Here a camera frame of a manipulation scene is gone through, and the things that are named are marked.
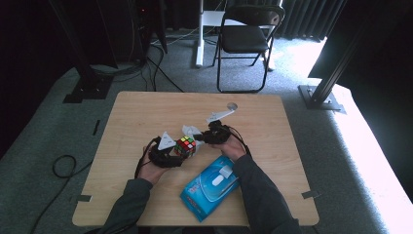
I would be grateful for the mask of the white wet wipe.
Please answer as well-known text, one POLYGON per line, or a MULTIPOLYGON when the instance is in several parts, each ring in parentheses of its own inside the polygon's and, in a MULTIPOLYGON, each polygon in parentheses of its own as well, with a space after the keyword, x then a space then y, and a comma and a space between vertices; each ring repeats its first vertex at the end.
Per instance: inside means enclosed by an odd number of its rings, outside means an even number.
POLYGON ((195 139, 195 135, 199 135, 201 133, 201 131, 196 128, 195 126, 186 126, 184 125, 182 127, 182 133, 185 134, 186 136, 192 138, 197 145, 202 145, 203 142, 201 140, 196 140, 195 139))

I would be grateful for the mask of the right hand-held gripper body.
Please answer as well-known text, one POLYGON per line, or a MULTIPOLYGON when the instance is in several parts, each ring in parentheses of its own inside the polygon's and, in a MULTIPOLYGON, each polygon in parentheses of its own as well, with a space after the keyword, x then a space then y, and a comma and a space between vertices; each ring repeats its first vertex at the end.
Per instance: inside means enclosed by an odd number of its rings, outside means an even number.
POLYGON ((221 119, 234 113, 234 110, 212 112, 206 119, 208 130, 204 132, 204 142, 209 144, 221 144, 228 140, 231 131, 228 126, 221 123, 221 119))

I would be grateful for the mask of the pleated dark curtain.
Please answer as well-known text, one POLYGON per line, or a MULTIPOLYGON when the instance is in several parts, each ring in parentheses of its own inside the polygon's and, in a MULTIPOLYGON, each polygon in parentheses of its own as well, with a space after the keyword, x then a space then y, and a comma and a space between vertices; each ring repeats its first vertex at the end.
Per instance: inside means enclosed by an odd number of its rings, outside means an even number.
POLYGON ((281 0, 285 17, 278 35, 322 41, 329 36, 346 3, 347 0, 281 0))

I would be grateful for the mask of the person's right hand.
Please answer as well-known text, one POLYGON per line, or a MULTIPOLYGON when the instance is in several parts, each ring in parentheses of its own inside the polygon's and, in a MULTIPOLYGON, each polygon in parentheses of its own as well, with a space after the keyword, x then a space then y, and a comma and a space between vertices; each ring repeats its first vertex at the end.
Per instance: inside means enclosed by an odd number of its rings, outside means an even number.
POLYGON ((230 136, 224 143, 212 144, 211 147, 219 149, 223 155, 229 157, 233 162, 246 154, 243 144, 234 136, 230 136))

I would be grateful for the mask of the person's left hand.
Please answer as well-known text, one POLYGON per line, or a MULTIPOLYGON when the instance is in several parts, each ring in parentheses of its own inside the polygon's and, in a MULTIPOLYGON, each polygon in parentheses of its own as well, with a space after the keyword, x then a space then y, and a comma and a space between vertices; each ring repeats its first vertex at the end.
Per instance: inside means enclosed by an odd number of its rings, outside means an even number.
POLYGON ((147 155, 139 160, 136 178, 142 178, 155 185, 169 168, 160 168, 153 164, 147 155))

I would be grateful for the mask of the black folding chair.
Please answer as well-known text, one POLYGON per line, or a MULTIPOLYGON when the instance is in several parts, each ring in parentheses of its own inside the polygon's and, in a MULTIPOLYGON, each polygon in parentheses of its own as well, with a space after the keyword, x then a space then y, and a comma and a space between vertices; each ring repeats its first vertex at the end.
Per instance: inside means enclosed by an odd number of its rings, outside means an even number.
POLYGON ((238 5, 227 9, 219 26, 212 65, 217 65, 216 88, 223 94, 256 94, 266 84, 275 34, 285 17, 285 10, 277 5, 238 5), (264 59, 261 86, 253 90, 223 90, 221 62, 224 59, 264 59))

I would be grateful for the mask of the black computer cabinet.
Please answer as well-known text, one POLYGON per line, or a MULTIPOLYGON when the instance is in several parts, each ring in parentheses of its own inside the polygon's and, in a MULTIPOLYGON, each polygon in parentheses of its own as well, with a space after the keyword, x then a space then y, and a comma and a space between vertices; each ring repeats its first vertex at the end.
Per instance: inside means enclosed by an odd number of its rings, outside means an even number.
POLYGON ((140 63, 146 62, 153 35, 158 37, 164 52, 167 53, 164 0, 128 0, 128 2, 133 35, 131 54, 140 63))

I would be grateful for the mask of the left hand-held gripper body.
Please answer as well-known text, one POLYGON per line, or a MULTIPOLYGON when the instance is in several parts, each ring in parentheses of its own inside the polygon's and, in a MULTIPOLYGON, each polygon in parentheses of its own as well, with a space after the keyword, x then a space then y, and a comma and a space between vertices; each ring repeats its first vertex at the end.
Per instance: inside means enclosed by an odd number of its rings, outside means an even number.
POLYGON ((175 168, 181 166, 181 158, 170 153, 176 146, 167 132, 155 137, 149 145, 149 159, 160 168, 175 168))

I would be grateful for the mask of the dark cloth panel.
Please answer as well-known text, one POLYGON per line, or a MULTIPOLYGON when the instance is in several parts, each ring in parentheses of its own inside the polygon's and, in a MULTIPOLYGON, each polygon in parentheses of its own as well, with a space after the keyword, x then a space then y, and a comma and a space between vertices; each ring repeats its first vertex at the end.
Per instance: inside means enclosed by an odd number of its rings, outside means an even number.
POLYGON ((413 0, 347 0, 310 75, 353 99, 404 191, 413 196, 413 0))

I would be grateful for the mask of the black metal stand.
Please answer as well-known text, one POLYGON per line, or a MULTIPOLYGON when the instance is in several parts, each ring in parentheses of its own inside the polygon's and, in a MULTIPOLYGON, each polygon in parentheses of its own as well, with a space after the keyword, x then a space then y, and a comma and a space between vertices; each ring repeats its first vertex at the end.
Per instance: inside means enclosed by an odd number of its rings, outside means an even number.
POLYGON ((47 0, 47 6, 51 11, 50 18, 54 23, 56 34, 79 75, 73 91, 65 96, 63 102, 81 103, 84 99, 106 99, 113 76, 98 75, 91 68, 61 1, 47 0))
POLYGON ((332 89, 357 50, 372 10, 372 2, 373 0, 346 0, 309 74, 311 78, 320 78, 319 84, 298 87, 308 109, 343 109, 332 94, 332 89))

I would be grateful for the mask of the blue wet wipes pack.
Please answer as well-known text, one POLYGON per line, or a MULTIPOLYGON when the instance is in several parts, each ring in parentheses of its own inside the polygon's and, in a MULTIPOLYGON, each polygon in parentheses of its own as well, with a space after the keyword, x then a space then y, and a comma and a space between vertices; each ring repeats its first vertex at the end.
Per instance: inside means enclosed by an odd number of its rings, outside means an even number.
POLYGON ((183 204, 202 222, 239 187, 234 162, 221 155, 187 183, 180 194, 183 204))

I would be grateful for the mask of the multicoloured puzzle cube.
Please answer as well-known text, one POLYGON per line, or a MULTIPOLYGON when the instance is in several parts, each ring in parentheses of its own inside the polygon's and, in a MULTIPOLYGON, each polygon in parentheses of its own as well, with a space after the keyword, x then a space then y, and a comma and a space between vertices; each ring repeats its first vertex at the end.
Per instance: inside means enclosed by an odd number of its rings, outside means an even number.
POLYGON ((189 136, 183 136, 180 139, 179 144, 174 147, 174 153, 176 155, 193 153, 194 155, 196 152, 196 147, 197 144, 192 138, 189 136))

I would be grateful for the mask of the white table frame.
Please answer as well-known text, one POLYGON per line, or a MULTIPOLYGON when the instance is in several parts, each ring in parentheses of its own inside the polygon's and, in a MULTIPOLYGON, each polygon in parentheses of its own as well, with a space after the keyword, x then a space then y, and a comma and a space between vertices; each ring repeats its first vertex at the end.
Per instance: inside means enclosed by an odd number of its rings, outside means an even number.
POLYGON ((227 0, 219 0, 217 6, 212 10, 204 8, 205 0, 198 0, 198 42, 195 65, 197 68, 204 66, 205 51, 205 27, 217 27, 220 25, 227 6, 227 0))

